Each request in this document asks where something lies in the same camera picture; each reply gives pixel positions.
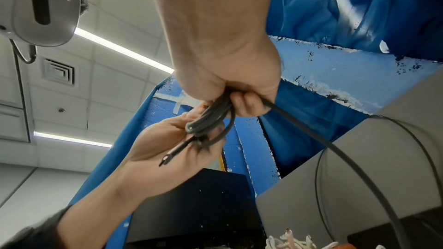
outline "fluorescent light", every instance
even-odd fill
[[[89,141],[89,140],[65,137],[65,136],[48,134],[48,133],[37,132],[37,131],[34,131],[34,135],[38,136],[38,137],[57,139],[57,140],[75,142],[75,143],[81,143],[81,144],[87,144],[87,145],[94,145],[94,146],[107,147],[107,148],[112,147],[112,144],[106,144],[106,143],[94,142],[94,141]]]
[[[150,65],[150,66],[155,67],[157,69],[163,70],[169,74],[172,74],[174,72],[174,69],[169,66],[163,65],[159,62],[156,62],[155,60],[148,59],[147,57],[144,57],[136,52],[126,49],[125,47],[122,47],[120,45],[112,43],[111,41],[108,41],[106,39],[98,37],[97,35],[94,35],[94,34],[87,32],[83,29],[76,28],[75,34],[77,34],[78,36],[81,36],[85,39],[91,40],[92,42],[95,42],[97,44],[100,44],[106,48],[109,48],[111,50],[119,52],[123,55],[126,55],[130,58],[133,58],[133,59],[136,59],[136,60],[141,61],[143,63],[146,63],[147,65]]]

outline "air vent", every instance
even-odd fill
[[[74,67],[51,59],[43,59],[42,66],[43,66],[43,77],[45,79],[68,86],[75,85]]]

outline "black sleeve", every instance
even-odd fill
[[[38,227],[22,229],[0,249],[65,249],[57,225],[69,207],[60,210]]]

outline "drop ceiling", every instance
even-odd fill
[[[172,67],[153,0],[88,0],[79,27]],[[0,38],[0,99],[21,105],[14,59]],[[35,131],[112,144],[150,91],[169,74],[75,35],[66,45],[38,48],[26,68]],[[46,79],[44,59],[74,69],[75,83]],[[0,162],[90,172],[107,148],[36,138],[0,140]]]

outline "hand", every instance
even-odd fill
[[[224,139],[208,149],[191,143],[167,165],[159,163],[167,152],[185,139],[185,125],[196,120],[206,105],[169,118],[144,129],[135,140],[130,152],[116,170],[122,176],[120,192],[125,198],[142,201],[147,197],[165,193],[182,184],[206,167],[222,153]],[[214,129],[208,136],[214,138],[224,129]]]
[[[186,93],[200,100],[216,99],[226,86],[242,90],[246,93],[231,94],[237,115],[260,116],[270,110],[263,106],[260,96],[275,102],[281,76],[280,57],[267,35],[239,45],[209,55],[204,60],[209,62],[204,65],[174,64],[176,77]],[[176,59],[174,49],[171,51]]]

